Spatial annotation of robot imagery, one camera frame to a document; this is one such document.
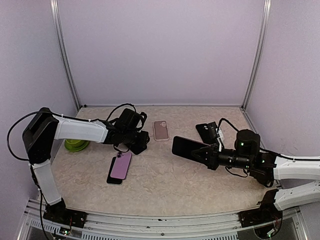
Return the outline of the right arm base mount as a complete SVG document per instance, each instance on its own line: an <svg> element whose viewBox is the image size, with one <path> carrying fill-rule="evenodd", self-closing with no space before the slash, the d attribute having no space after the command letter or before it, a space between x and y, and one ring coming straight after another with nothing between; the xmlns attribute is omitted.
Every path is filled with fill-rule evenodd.
<svg viewBox="0 0 320 240"><path fill-rule="evenodd" d="M278 189L269 190L265 193L258 208L243 210L238 213L242 228L264 224L283 217L283 211L275 206L275 196Z"/></svg>

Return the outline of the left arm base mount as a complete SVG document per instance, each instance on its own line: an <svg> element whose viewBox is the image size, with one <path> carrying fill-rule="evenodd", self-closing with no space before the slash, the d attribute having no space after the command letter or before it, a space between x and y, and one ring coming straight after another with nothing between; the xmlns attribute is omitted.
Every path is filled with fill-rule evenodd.
<svg viewBox="0 0 320 240"><path fill-rule="evenodd" d="M84 211L66 208L65 202L61 200L53 205L47 204L43 218L54 223L83 229L87 215Z"/></svg>

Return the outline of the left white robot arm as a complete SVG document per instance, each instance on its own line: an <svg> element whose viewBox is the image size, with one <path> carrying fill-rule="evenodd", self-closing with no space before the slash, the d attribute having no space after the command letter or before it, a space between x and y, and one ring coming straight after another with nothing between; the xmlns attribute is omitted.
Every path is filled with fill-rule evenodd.
<svg viewBox="0 0 320 240"><path fill-rule="evenodd" d="M48 107L31 112L17 120L6 135L7 148L17 160L10 145L12 130L28 117L33 117L22 132L22 141L35 185L46 205L51 207L49 212L57 221L63 223L70 218L70 211L57 188L51 164L51 151L56 140L80 140L111 145L116 150L119 145L125 145L128 151L138 155L147 149L150 136L143 130L147 120L145 112L138 113L136 108L129 109L130 104L124 103L125 108L119 117L114 119L82 119L52 112Z"/></svg>

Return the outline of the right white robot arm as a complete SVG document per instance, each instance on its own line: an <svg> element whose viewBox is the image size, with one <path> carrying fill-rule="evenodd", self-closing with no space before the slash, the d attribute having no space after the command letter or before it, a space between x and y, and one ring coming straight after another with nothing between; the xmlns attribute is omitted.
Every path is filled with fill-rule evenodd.
<svg viewBox="0 0 320 240"><path fill-rule="evenodd" d="M249 129L236 131L234 149L226 149L221 141L219 123L207 125L211 139L216 143L192 150L191 155L216 170L219 166L228 169L242 169L267 188L274 181L287 179L309 180L304 185L269 190L265 193L256 218L266 222L276 209L283 211L292 207L318 202L320 200L320 158L287 156L261 148L260 135Z"/></svg>

